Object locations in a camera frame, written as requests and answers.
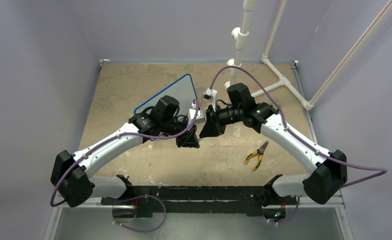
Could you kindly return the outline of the blue framed whiteboard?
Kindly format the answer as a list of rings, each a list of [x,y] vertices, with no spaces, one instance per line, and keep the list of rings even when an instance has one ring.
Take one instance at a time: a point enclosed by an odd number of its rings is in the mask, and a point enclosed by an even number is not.
[[[170,96],[178,100],[180,108],[179,115],[186,115],[188,110],[192,108],[193,101],[198,99],[192,76],[189,73],[184,74],[138,105],[133,113],[137,114],[147,107],[155,106],[163,96]]]

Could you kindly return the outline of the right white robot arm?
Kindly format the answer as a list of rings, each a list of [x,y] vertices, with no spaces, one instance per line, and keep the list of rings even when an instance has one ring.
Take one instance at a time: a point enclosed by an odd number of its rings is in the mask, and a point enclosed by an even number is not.
[[[283,121],[282,114],[272,105],[257,103],[245,84],[237,83],[227,89],[231,103],[225,108],[216,105],[216,93],[207,89],[202,94],[211,104],[205,111],[206,122],[200,138],[218,137],[224,134],[227,125],[242,122],[277,143],[306,170],[306,174],[278,174],[272,178],[264,186],[265,205],[276,204],[287,196],[307,196],[324,205],[347,182],[347,167],[330,160],[333,157],[345,163],[343,152],[331,152],[311,141]]]

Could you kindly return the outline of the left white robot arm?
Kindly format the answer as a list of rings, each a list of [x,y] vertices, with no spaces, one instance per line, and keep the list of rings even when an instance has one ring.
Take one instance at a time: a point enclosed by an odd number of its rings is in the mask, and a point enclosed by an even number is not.
[[[50,177],[54,185],[50,206],[67,203],[69,207],[77,207],[90,198],[113,198],[122,205],[130,203],[133,191],[124,176],[98,177],[96,173],[119,155],[151,139],[175,139],[180,148],[198,148],[195,122],[200,109],[198,100],[192,103],[190,115],[180,116],[178,100],[165,95],[97,143],[74,153],[67,150],[58,153]]]

